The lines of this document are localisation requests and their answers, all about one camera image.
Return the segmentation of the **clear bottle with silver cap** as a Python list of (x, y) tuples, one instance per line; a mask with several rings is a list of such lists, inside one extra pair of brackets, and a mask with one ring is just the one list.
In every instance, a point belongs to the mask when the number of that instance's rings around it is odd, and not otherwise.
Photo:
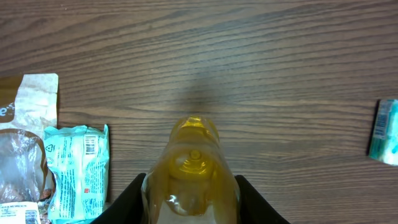
[(144, 223), (240, 222), (240, 189), (215, 125), (201, 116), (177, 122), (141, 187)]

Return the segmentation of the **small Kleenex tissue pack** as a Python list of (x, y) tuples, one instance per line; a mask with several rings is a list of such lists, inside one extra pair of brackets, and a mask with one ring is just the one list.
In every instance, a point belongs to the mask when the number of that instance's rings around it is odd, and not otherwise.
[(397, 166), (397, 100), (379, 101), (369, 157)]

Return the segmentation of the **colourful snack wrapper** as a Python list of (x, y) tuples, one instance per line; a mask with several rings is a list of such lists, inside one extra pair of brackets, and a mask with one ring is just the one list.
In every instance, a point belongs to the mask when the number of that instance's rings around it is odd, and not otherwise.
[(48, 208), (54, 192), (54, 189), (45, 189), (37, 202), (41, 224), (52, 224), (48, 218)]

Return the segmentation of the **brown snack packet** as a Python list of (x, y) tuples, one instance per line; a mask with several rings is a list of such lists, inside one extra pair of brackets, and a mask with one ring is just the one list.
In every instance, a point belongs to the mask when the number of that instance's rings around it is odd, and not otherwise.
[(57, 124), (58, 75), (1, 78), (1, 223), (40, 223), (54, 186), (44, 130)]

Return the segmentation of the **teal tissue pack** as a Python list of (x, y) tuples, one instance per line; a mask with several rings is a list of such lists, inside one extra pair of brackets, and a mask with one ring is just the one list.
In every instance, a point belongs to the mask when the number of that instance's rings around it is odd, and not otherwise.
[(106, 210), (109, 129), (75, 126), (44, 130), (47, 166), (55, 179), (52, 223), (91, 223)]

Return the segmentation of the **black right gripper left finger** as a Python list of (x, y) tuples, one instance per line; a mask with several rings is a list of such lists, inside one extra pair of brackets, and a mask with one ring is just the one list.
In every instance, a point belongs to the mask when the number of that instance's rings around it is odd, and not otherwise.
[(144, 220), (141, 186), (145, 177), (145, 173), (139, 174), (91, 224), (141, 224)]

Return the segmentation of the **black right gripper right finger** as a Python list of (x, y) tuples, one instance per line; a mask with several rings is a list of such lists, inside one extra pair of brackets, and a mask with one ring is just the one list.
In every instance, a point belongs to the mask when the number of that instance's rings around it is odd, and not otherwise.
[(289, 224), (243, 175), (235, 179), (240, 190), (240, 224)]

